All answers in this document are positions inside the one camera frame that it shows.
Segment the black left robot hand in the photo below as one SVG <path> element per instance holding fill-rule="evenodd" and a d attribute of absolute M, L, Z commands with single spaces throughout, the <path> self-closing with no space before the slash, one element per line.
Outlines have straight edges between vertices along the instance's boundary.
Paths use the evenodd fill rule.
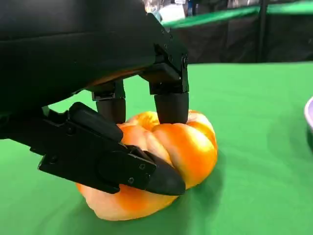
<path fill-rule="evenodd" d="M 39 170 L 115 194 L 182 195 L 178 171 L 123 144 L 123 81 L 149 83 L 160 123 L 186 123 L 188 55 L 139 0 L 3 0 L 0 137 L 42 156 Z"/>

